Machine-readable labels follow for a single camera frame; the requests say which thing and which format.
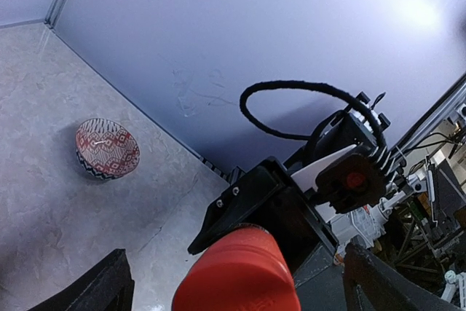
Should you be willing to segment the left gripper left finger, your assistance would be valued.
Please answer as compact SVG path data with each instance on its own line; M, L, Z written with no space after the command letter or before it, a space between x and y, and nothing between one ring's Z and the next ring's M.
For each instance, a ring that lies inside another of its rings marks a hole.
M135 281L126 250L115 249L75 282L30 311L131 311Z

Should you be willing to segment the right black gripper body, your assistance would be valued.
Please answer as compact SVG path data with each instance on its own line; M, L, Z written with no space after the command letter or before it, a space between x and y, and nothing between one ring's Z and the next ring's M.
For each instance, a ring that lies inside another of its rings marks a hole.
M292 174L269 158L236 180L208 206L188 252L197 255L234 229L256 225L276 240L303 310L345 310L341 270L332 265L340 243L331 221L346 213L312 205Z

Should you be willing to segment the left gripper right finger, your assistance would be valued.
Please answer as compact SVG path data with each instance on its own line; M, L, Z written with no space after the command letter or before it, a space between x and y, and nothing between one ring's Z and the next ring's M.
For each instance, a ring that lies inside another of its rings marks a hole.
M407 280L372 252L352 243L346 247L343 285L348 310L362 310L365 295L374 310L458 310Z

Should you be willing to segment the red pill bottle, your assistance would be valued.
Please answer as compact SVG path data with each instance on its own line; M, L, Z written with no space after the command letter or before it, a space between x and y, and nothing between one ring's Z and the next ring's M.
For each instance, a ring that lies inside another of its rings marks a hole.
M172 310L300 310L294 281L268 231L243 226L210 246L177 288Z

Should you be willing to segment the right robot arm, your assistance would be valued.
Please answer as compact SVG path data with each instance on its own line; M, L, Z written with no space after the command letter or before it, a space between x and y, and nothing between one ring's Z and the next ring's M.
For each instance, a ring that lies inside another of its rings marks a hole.
M260 162L208 206L172 308L343 310L336 222L385 196L392 166L361 115L336 112L286 162Z

